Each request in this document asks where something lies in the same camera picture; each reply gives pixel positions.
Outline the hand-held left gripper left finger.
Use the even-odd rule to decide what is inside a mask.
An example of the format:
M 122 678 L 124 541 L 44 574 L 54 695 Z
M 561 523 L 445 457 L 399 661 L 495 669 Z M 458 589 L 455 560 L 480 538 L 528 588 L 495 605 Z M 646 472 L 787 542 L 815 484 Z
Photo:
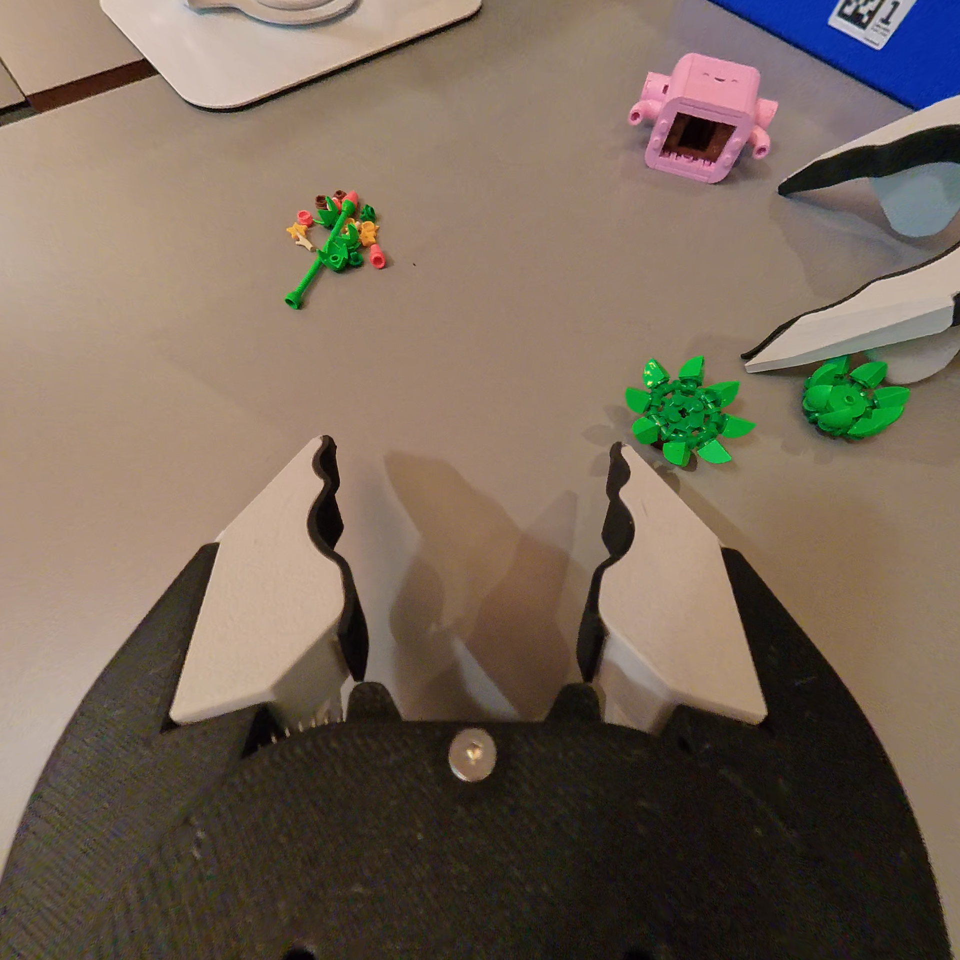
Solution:
M 278 724 L 342 717 L 364 679 L 366 618 L 335 547 L 337 448 L 313 438 L 231 522 L 217 552 L 170 716 L 177 724 L 261 704 Z

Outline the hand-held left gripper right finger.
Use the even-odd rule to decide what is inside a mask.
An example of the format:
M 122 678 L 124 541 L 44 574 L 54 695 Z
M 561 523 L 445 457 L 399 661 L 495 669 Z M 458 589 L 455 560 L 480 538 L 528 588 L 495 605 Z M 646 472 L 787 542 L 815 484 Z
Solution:
M 757 725 L 767 706 L 714 532 L 621 442 L 578 635 L 607 723 L 658 732 L 679 706 Z

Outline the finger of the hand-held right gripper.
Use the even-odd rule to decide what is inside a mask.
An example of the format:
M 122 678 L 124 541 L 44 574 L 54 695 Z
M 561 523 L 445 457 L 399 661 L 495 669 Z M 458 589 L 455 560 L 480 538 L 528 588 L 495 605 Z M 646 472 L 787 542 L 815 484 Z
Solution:
M 908 237 L 941 232 L 959 210 L 959 97 L 935 102 L 825 152 L 778 194 L 870 182 L 891 227 Z
M 889 365 L 896 385 L 942 371 L 959 350 L 959 245 L 787 320 L 742 354 L 762 373 L 864 353 Z

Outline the small green brick leaf rosette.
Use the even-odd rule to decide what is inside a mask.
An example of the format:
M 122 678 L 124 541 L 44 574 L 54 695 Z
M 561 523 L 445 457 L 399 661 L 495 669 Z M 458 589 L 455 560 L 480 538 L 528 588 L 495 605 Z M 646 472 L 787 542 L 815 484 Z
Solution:
M 814 370 L 803 383 L 801 410 L 822 434 L 853 441 L 877 436 L 894 425 L 905 413 L 911 390 L 885 384 L 885 362 L 851 364 L 851 355 L 846 354 Z

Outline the large green brick leaf rosette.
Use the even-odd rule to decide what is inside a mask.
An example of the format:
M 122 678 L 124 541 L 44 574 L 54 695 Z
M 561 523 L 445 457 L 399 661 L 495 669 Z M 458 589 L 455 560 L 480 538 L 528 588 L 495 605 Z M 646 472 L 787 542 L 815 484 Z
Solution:
M 731 462 L 726 442 L 756 428 L 754 422 L 729 410 L 738 397 L 739 382 L 709 383 L 705 369 L 702 355 L 687 359 L 676 374 L 651 358 L 643 366 L 641 385 L 624 392 L 634 416 L 634 438 L 659 449 L 676 467 L 684 468 L 693 459 L 712 465 Z

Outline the blue plastic bin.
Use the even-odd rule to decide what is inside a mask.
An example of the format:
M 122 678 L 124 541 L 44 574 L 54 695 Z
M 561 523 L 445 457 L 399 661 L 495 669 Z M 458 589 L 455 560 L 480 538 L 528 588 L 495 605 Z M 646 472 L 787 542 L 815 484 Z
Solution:
M 957 1 L 718 1 L 913 110 L 959 92 Z

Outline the pink toy brick pot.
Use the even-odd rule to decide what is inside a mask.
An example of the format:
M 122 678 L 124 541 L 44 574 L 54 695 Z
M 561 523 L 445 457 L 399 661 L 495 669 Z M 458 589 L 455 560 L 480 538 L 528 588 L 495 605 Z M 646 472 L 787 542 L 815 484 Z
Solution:
M 648 73 L 629 114 L 631 126 L 651 126 L 647 166 L 715 185 L 744 150 L 767 157 L 778 103 L 760 97 L 760 82 L 752 66 L 697 53 L 682 56 L 670 75 Z

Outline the green toy brick stem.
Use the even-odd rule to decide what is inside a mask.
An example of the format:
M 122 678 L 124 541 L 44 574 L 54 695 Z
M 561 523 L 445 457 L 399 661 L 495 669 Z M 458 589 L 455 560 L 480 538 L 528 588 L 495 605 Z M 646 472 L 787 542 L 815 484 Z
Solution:
M 329 228 L 329 234 L 320 246 L 313 246 L 308 240 L 305 224 L 298 222 L 288 228 L 294 243 L 314 254 L 314 260 L 303 279 L 284 298 L 284 302 L 291 308 L 301 308 L 306 291 L 322 268 L 340 273 L 349 267 L 363 264 L 359 231 L 353 222 L 358 194 L 355 191 L 343 194 L 339 199 L 339 206 L 335 201 L 335 197 L 326 198 L 326 206 L 319 205 L 317 208 L 317 217 L 314 219 L 324 228 Z

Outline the white book stand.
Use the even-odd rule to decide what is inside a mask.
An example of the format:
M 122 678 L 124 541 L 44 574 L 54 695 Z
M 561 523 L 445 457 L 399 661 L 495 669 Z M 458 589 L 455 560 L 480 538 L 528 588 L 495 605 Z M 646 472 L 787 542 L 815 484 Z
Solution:
M 480 1 L 102 1 L 188 104 L 254 104 L 474 16 Z

